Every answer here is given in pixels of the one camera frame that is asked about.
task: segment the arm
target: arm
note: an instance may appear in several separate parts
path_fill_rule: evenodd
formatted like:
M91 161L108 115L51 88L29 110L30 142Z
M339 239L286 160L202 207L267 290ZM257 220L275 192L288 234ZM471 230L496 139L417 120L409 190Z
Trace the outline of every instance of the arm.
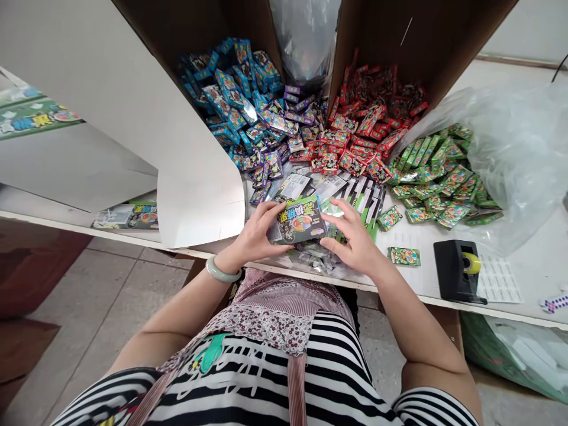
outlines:
M216 256L216 267L234 275L247 262L290 250L292 246L273 246L266 238L268 228L285 206L260 204L235 242ZM136 366L162 365L203 329L228 288L229 284L202 270L128 341L107 375Z
M402 390L431 386L446 391L481 424L479 394L463 356L396 266L376 247L357 211L344 200L333 199L331 203L341 208L344 216L323 215L323 219L343 232L348 245L332 238L323 238L321 244L353 269L368 275L377 286L396 342L406 358Z

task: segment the black and white striped shirt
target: black and white striped shirt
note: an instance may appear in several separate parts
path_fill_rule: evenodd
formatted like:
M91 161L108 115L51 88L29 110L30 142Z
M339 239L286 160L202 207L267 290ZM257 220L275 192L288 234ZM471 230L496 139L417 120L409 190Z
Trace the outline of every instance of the black and white striped shirt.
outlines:
M195 348L195 356L210 341ZM183 365L148 425L289 424L288 355L258 341L227 335L207 373ZM160 377L142 367L115 373L79 395L56 426L121 426ZM373 387L361 345L349 323L319 312L309 337L305 369L308 424L477 426L455 398L434 388L403 393L392 406Z

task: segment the person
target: person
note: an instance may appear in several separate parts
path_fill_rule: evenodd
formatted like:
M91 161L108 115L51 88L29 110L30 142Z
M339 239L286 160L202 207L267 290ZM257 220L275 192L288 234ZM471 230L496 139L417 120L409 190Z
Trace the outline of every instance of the person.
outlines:
M331 285L248 269L233 303L209 320L247 262L292 247L268 242L285 203L265 202L52 424L481 424L463 356L357 211L344 200L331 203L343 216L323 218L348 243L320 243L375 283L406 358L392 405L375 391L354 319Z

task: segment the tape dispenser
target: tape dispenser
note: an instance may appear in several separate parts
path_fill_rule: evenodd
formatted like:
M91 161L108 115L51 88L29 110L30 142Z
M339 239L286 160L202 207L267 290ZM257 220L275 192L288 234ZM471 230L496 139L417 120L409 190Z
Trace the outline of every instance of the tape dispenser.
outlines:
M487 305L477 296L477 277L481 261L471 241L449 240L434 243L438 284L442 299Z

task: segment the tiled floor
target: tiled floor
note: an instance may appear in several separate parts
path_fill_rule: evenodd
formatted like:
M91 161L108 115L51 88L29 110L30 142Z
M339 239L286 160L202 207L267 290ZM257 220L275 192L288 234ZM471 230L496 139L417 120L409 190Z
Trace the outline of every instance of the tiled floor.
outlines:
M190 260L94 238L34 319L61 325L59 333L0 420L6 426L47 426L81 391L99 379L126 341L183 285ZM401 390L402 356L375 293L358 292L361 344L379 393ZM478 389L488 426L566 425L568 406Z

